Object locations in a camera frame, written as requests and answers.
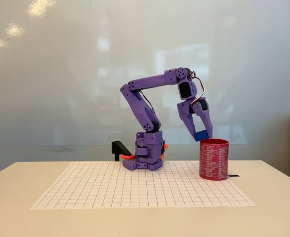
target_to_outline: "table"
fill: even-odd
[[[17,162],[0,172],[0,237],[290,237],[290,178],[263,161],[229,161],[255,207],[30,210],[68,165]]]

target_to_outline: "red cup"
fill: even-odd
[[[206,139],[200,142],[200,177],[225,180],[228,171],[228,141]]]

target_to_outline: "whiteboard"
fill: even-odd
[[[0,145],[133,144],[119,88],[178,67],[203,80],[214,137],[290,141],[290,0],[0,0]],[[144,94],[169,144],[195,143],[176,86]]]

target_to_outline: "white grid sheet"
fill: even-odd
[[[31,210],[255,206],[230,178],[205,180],[198,161],[164,161],[155,171],[121,162],[73,162]]]

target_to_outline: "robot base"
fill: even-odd
[[[125,159],[123,161],[123,166],[129,170],[135,169],[149,169],[149,170],[156,170],[163,165],[163,161],[160,159],[153,164],[137,162],[137,159]]]

